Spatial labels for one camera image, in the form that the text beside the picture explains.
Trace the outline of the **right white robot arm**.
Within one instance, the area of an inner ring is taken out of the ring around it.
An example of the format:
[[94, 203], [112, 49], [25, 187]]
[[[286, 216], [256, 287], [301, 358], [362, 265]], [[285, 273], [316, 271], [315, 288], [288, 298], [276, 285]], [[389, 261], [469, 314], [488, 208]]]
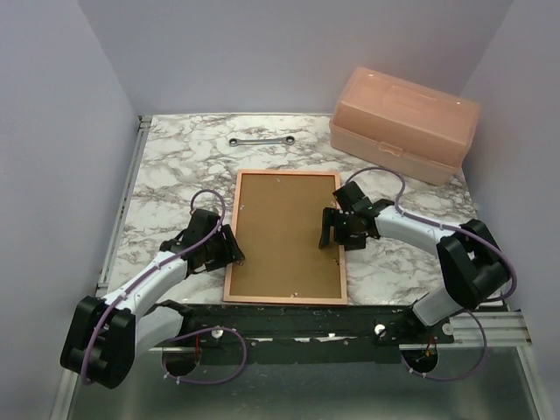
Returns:
[[443, 284], [415, 301], [397, 324], [397, 331], [412, 342], [425, 341], [443, 319], [476, 309], [512, 277], [505, 257], [480, 220], [450, 225], [426, 219], [405, 212], [388, 199], [371, 201], [353, 181], [332, 195], [338, 205], [323, 209], [321, 249], [335, 242], [346, 251], [361, 250], [369, 238], [389, 238], [438, 259]]

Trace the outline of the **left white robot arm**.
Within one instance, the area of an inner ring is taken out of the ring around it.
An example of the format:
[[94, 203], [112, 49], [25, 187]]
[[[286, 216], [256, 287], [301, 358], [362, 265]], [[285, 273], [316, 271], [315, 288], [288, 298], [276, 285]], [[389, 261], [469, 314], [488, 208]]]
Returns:
[[187, 228], [163, 241], [138, 275], [104, 297], [76, 306], [59, 364], [87, 383], [120, 385], [137, 356], [156, 345], [196, 338], [194, 310], [164, 294], [188, 277], [241, 263], [244, 254], [221, 215], [192, 211]]

